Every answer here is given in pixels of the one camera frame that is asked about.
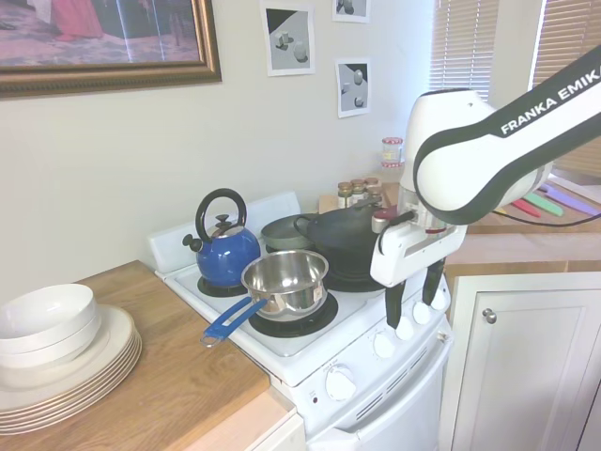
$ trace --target blue handle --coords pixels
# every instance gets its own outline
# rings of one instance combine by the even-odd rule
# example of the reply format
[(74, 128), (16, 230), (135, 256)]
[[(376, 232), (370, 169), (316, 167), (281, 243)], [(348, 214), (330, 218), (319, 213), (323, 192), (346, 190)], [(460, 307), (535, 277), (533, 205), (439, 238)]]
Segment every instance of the blue handle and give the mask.
[[(246, 319), (250, 318), (256, 312), (258, 312), (261, 308), (267, 305), (267, 300), (262, 299), (244, 313), (242, 313), (239, 317), (234, 319), (229, 325), (223, 325), (230, 317), (232, 317), (235, 313), (240, 311), (246, 305), (251, 303), (253, 300), (251, 297), (246, 297), (243, 300), (235, 303), (230, 308), (225, 310), (217, 319), (213, 321), (213, 323), (205, 329), (205, 333), (203, 334), (203, 338), (200, 340), (205, 346), (214, 346), (220, 341), (224, 341), (228, 336), (230, 336)], [(213, 341), (207, 341), (206, 338), (214, 338)]]

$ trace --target stove knob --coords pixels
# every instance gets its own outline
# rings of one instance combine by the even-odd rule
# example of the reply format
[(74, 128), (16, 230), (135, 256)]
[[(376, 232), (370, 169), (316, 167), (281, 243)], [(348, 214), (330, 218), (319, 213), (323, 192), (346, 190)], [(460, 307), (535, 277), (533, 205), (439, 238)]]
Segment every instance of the stove knob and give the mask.
[(333, 366), (326, 376), (326, 392), (334, 401), (345, 401), (357, 390), (353, 383), (353, 375), (343, 365)]
[(411, 324), (411, 320), (407, 317), (401, 317), (398, 327), (396, 328), (396, 336), (403, 341), (407, 341), (413, 337), (413, 334), (413, 324)]
[(432, 314), (429, 307), (425, 303), (416, 303), (413, 307), (413, 319), (418, 324), (427, 324), (430, 321)]
[(374, 351), (381, 359), (388, 359), (394, 354), (394, 344), (385, 334), (376, 334), (374, 337)]
[(444, 310), (447, 308), (447, 297), (444, 295), (442, 290), (437, 289), (434, 300), (430, 306), (435, 310)]

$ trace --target window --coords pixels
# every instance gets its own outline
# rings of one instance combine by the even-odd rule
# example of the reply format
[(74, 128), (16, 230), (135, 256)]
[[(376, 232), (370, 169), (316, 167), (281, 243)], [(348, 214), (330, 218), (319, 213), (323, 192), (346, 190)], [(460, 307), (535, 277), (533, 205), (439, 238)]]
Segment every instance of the window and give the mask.
[(499, 0), (435, 0), (430, 89), (468, 87), (488, 99)]
[[(601, 0), (547, 0), (532, 82), (536, 86), (601, 44)], [(555, 166), (601, 177), (601, 139), (561, 157)]]

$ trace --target cabinet door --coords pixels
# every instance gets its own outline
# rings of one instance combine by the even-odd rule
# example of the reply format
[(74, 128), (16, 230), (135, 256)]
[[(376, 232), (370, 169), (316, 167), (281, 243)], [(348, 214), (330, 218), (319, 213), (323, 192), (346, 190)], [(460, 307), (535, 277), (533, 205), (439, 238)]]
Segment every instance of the cabinet door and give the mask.
[(295, 414), (275, 430), (254, 451), (304, 451), (307, 449), (304, 422)]
[(598, 382), (584, 376), (601, 291), (480, 292), (475, 301), (453, 450), (574, 451)]
[(586, 428), (582, 433), (582, 440), (578, 451), (598, 451), (601, 443), (601, 395), (597, 388), (591, 413), (586, 421)]

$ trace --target oven door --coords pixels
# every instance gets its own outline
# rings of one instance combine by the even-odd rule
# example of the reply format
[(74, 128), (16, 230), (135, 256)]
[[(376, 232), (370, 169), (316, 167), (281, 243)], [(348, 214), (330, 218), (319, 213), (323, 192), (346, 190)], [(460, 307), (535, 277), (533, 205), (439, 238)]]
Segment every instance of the oven door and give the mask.
[(439, 443), (442, 372), (453, 339), (440, 343), (408, 385), (373, 411), (354, 430), (332, 428), (311, 451), (437, 451)]

